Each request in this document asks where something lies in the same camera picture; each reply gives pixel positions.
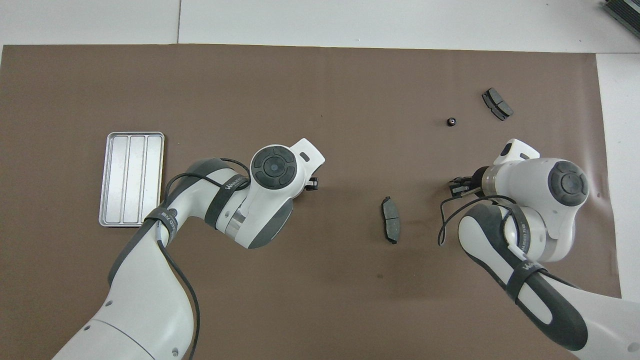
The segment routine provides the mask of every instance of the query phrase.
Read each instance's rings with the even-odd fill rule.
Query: robotic arm
[[[221,159],[191,165],[116,259],[102,307],[54,359],[181,359],[191,343],[193,313],[158,243],[167,246],[188,217],[199,217],[247,249],[264,246],[286,223],[293,198],[317,188],[311,175],[323,163],[303,138],[259,150],[249,186]]]
[[[640,359],[640,304],[580,290],[538,261],[563,259],[575,214],[589,194],[575,164],[540,158],[511,139],[493,166],[449,183],[453,195],[502,195],[460,220],[467,255],[483,267],[551,340],[580,359]]]

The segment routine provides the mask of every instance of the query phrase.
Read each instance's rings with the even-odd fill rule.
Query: brown mat
[[[52,357],[107,295],[134,232],[98,224],[112,131],[162,131],[165,179],[301,137],[326,157],[320,190],[268,246],[245,250],[199,220],[172,243],[202,309],[197,359],[573,359],[464,254],[456,226],[436,245],[446,182],[510,138],[588,173],[576,244],[548,267],[620,295],[593,54],[5,46],[0,86],[4,358]],[[514,109],[507,121],[484,105],[490,87]]]

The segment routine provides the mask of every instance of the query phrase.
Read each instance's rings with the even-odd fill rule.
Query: metal tray
[[[160,199],[164,134],[111,133],[102,173],[99,222],[107,227],[142,224]]]

